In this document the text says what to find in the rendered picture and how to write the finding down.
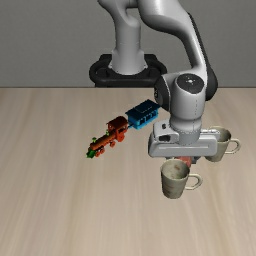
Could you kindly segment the red peach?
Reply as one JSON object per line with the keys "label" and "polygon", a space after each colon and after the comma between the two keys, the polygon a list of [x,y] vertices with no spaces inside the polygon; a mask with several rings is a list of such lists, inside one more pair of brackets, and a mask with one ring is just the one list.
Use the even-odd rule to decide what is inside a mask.
{"label": "red peach", "polygon": [[189,156],[179,156],[178,160],[183,161],[188,167],[192,165],[192,158]]}

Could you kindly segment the beige mug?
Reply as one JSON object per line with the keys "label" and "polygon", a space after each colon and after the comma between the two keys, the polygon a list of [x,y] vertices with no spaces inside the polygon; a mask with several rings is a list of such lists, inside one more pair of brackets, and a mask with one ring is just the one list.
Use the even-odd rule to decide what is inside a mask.
{"label": "beige mug", "polygon": [[[187,164],[179,159],[169,159],[160,168],[162,192],[169,199],[178,199],[184,190],[197,189],[203,179],[199,174],[191,174]],[[189,178],[195,178],[196,183],[187,186]]]}
{"label": "beige mug", "polygon": [[[217,152],[213,156],[206,156],[206,159],[210,162],[220,162],[225,154],[235,154],[241,148],[241,142],[237,138],[233,138],[230,131],[221,126],[212,126],[212,129],[217,130],[220,133],[220,137],[217,142]],[[228,151],[230,143],[234,143],[235,147]]]}

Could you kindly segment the red and blue toy train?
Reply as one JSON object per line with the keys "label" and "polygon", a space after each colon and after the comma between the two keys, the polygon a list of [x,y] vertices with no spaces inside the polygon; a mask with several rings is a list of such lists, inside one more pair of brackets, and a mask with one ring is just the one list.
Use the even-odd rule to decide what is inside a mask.
{"label": "red and blue toy train", "polygon": [[99,157],[105,152],[107,145],[113,148],[117,142],[122,142],[129,128],[139,130],[148,125],[158,117],[159,108],[160,106],[157,103],[147,99],[128,110],[126,117],[118,116],[109,121],[105,134],[99,138],[92,138],[86,157]]}

